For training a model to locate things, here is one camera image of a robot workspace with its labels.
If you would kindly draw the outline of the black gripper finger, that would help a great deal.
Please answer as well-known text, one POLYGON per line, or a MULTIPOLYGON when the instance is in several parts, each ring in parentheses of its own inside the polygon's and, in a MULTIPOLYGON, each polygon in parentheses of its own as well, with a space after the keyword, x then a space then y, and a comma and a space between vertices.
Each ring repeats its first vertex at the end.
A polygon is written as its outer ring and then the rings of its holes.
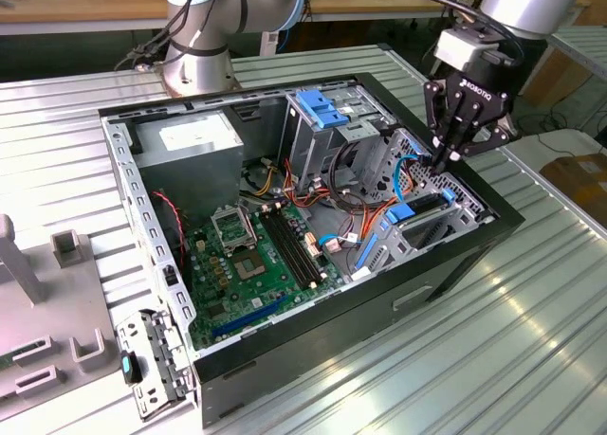
POLYGON ((511 110, 510 100, 463 100, 450 124, 449 160, 482 154, 515 139, 515 133, 506 120, 511 110))
POLYGON ((424 84, 424 98, 428 127, 433 133, 431 166, 434 173, 442 173, 463 143, 461 80, 428 81, 424 84))

